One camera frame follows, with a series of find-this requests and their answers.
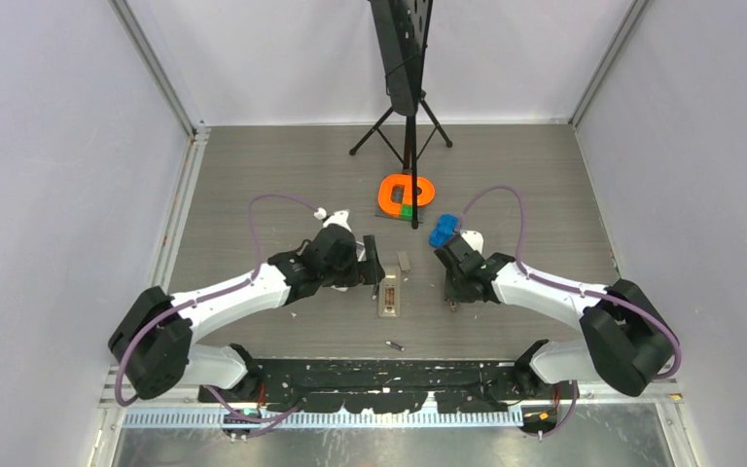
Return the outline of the beige remote control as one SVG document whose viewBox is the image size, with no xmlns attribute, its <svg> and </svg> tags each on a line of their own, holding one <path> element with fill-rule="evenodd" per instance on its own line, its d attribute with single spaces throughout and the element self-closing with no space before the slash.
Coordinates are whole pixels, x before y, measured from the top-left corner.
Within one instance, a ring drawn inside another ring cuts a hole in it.
<svg viewBox="0 0 747 467">
<path fill-rule="evenodd" d="M 401 315 L 402 271 L 398 266 L 387 266 L 383 270 L 384 277 L 379 282 L 377 316 L 398 318 Z"/>
</svg>

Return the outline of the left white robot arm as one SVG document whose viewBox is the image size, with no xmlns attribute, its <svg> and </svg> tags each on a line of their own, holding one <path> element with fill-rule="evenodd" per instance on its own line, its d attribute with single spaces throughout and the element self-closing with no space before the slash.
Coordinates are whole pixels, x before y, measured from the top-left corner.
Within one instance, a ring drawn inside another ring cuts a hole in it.
<svg viewBox="0 0 747 467">
<path fill-rule="evenodd" d="M 235 278 L 190 292 L 143 290 L 108 340 L 117 359 L 117 403 L 151 400 L 179 384 L 223 389 L 237 403 L 260 387 L 234 346 L 202 339 L 237 320 L 309 298 L 322 288 L 377 287 L 384 278 L 374 235 L 328 225 L 294 250 L 276 253 Z"/>
</svg>

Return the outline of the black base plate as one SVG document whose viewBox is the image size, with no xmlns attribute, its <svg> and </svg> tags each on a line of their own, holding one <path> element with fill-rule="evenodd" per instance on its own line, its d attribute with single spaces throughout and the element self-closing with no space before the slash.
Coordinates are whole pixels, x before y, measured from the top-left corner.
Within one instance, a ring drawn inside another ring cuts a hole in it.
<svg viewBox="0 0 747 467">
<path fill-rule="evenodd" d="M 440 413 L 499 413 L 514 404 L 576 398 L 569 382 L 537 382 L 501 360 L 257 359 L 233 389 L 199 389 L 219 399 L 263 403 L 274 412 L 416 413 L 434 401 Z"/>
</svg>

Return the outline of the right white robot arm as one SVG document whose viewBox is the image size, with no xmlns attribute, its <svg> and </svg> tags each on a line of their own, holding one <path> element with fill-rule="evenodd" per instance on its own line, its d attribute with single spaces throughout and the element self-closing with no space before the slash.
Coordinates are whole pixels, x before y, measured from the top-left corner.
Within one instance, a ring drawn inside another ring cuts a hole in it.
<svg viewBox="0 0 747 467">
<path fill-rule="evenodd" d="M 680 342 L 636 283 L 577 282 L 511 255 L 485 257 L 482 246 L 480 233 L 463 231 L 436 249 L 449 301 L 519 306 L 582 335 L 574 341 L 535 341 L 514 361 L 511 379 L 525 397 L 541 399 L 569 381 L 602 381 L 636 397 L 676 372 Z"/>
</svg>

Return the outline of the black tripod stand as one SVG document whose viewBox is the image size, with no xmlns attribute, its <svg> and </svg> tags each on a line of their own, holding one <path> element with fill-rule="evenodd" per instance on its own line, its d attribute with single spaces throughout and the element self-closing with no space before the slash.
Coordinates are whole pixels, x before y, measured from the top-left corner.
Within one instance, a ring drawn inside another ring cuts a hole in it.
<svg viewBox="0 0 747 467">
<path fill-rule="evenodd" d="M 416 230 L 420 224 L 417 163 L 428 145 L 427 143 L 422 146 L 418 145 L 417 113 L 424 111 L 430 119 L 433 126 L 431 136 L 439 135 L 446 147 L 453 146 L 453 141 L 427 103 L 427 92 L 422 85 L 433 3 L 431 1 L 372 0 L 369 5 L 382 59 L 385 89 L 390 99 L 390 107 L 350 148 L 348 154 L 356 155 L 371 136 L 375 134 L 380 136 L 402 163 L 403 171 L 409 176 L 409 184 L 405 193 L 409 196 L 409 221 L 411 227 Z M 406 119 L 405 143 L 402 152 L 395 149 L 381 130 L 382 125 L 394 113 Z"/>
</svg>

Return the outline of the beige battery cover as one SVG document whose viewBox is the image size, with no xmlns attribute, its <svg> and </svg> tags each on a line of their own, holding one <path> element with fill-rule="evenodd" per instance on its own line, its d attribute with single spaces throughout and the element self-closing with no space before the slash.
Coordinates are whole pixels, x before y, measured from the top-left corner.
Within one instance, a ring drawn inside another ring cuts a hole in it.
<svg viewBox="0 0 747 467">
<path fill-rule="evenodd" d="M 397 253 L 397 259 L 398 259 L 399 268 L 402 272 L 411 271 L 411 263 L 410 263 L 409 254 L 407 251 L 399 251 Z"/>
</svg>

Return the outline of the blue toy car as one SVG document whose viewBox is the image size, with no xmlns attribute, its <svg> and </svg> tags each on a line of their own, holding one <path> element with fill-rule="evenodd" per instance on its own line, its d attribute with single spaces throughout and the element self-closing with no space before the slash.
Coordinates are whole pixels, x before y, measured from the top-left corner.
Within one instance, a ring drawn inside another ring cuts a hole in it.
<svg viewBox="0 0 747 467">
<path fill-rule="evenodd" d="M 441 248 L 459 232 L 461 219 L 454 214 L 442 214 L 429 236 L 429 244 L 433 248 Z"/>
</svg>

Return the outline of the orange and green block toy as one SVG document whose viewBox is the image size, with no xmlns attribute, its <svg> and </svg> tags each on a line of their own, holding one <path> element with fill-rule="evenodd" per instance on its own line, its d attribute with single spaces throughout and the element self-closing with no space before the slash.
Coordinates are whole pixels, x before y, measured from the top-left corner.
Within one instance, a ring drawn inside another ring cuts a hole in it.
<svg viewBox="0 0 747 467">
<path fill-rule="evenodd" d="M 417 177 L 414 187 L 409 174 L 391 174 L 380 182 L 377 206 L 379 213 L 385 217 L 409 221 L 413 218 L 414 209 L 424 208 L 435 196 L 436 188 L 430 180 Z"/>
</svg>

